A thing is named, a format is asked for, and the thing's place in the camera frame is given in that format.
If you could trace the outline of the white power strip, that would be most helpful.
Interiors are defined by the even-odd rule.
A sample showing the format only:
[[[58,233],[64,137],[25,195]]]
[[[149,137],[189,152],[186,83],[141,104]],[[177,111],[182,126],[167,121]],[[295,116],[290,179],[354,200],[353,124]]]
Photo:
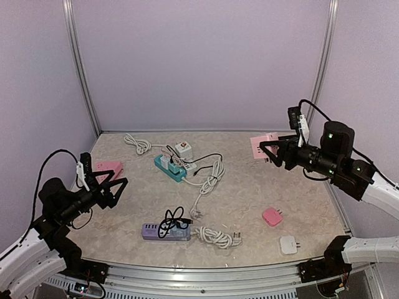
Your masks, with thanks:
[[[154,144],[146,139],[136,139],[131,134],[126,133],[123,138],[125,144],[135,147],[137,155],[141,156],[152,148],[161,149],[161,163],[170,162],[177,167],[183,168],[187,173],[193,173],[197,167],[194,162],[194,154],[191,145],[187,141],[182,141],[176,145]]]

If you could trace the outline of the white cube socket adapter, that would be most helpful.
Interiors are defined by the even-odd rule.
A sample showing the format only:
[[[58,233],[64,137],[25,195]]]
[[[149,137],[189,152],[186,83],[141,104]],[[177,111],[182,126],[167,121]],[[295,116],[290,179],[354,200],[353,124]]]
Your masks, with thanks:
[[[193,149],[187,141],[177,143],[175,145],[175,150],[178,153],[179,157],[184,161],[193,158]]]

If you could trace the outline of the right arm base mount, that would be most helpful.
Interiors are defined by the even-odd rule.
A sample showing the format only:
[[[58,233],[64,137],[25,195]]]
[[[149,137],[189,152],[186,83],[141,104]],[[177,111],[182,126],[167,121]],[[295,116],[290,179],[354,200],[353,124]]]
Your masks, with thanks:
[[[300,263],[297,267],[301,282],[314,282],[350,273],[352,264],[345,262],[342,257],[344,245],[349,239],[347,235],[337,236],[327,246],[321,259]]]

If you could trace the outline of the purple power strip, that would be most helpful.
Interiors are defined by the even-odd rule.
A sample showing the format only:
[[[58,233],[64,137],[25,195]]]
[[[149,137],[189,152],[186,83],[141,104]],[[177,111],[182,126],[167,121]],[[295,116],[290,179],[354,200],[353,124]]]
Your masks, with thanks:
[[[190,226],[190,239],[186,241],[167,241],[158,238],[158,225],[146,223],[142,225],[141,235],[144,240],[148,241],[160,241],[160,242],[188,242],[192,237],[196,237],[201,242],[211,244],[219,249],[231,249],[238,247],[242,244],[243,240],[239,232],[235,232],[233,235],[226,234],[220,230],[213,230],[208,227],[194,227]]]

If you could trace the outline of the small white cube charger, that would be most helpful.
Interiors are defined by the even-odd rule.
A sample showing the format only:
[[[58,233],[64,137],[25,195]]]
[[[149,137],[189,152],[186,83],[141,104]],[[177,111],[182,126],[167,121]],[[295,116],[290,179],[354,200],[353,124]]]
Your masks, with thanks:
[[[169,162],[170,162],[170,157],[167,155],[162,155],[160,157],[160,164],[163,169],[168,170],[169,169]]]

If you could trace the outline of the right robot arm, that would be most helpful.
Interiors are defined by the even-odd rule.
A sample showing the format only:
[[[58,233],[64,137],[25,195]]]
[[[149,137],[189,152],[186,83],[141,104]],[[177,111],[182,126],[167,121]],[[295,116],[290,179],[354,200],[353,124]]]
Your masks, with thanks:
[[[353,147],[355,132],[346,124],[330,118],[324,123],[319,146],[309,144],[309,127],[298,105],[287,110],[294,135],[262,141],[259,147],[275,166],[290,171],[296,166],[304,174],[315,172],[357,201],[375,206],[398,218],[398,184],[393,183],[374,162]],[[338,236],[324,252],[319,271],[333,276],[343,265],[356,262],[398,263],[398,237],[360,239]]]

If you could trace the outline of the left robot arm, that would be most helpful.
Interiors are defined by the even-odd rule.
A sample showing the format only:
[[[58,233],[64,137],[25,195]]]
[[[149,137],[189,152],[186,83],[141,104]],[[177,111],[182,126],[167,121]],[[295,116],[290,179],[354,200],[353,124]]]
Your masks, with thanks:
[[[51,276],[68,275],[95,283],[105,281],[101,270],[107,267],[82,258],[81,249],[68,238],[73,222],[94,206],[114,208],[127,178],[114,179],[114,171],[93,171],[90,153],[75,158],[77,191],[70,191],[60,178],[37,183],[34,202],[41,201],[42,214],[32,215],[30,224],[1,254],[1,298],[25,298]]]

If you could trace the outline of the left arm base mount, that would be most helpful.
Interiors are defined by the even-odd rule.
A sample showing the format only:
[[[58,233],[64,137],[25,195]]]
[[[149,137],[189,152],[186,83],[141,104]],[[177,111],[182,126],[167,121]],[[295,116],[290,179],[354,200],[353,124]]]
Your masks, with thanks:
[[[81,248],[69,239],[64,239],[55,249],[66,264],[61,274],[90,282],[105,282],[109,270],[106,263],[83,259]]]

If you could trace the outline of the pink triangular power strip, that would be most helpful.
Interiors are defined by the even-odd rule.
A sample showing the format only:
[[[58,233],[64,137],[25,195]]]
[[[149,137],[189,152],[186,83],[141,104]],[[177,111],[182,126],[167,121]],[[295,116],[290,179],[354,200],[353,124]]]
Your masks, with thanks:
[[[123,171],[123,164],[121,161],[99,161],[96,163],[96,171],[108,170],[112,170],[114,172],[114,175],[110,179],[112,181]]]

